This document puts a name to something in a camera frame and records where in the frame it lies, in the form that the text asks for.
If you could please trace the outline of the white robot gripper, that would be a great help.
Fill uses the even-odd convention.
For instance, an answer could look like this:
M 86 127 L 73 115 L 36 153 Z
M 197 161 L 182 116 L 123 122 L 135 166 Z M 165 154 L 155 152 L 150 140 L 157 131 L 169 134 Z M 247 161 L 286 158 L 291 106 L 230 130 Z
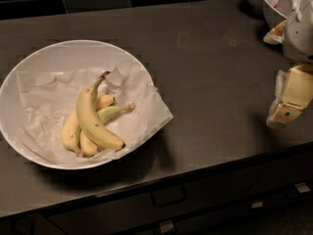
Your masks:
M 267 44 L 283 42 L 284 55 L 296 63 L 313 63 L 313 0 L 301 0 L 287 21 L 263 37 Z M 313 100 L 313 66 L 302 64 L 280 70 L 276 76 L 275 100 L 266 124 L 283 128 L 294 122 Z

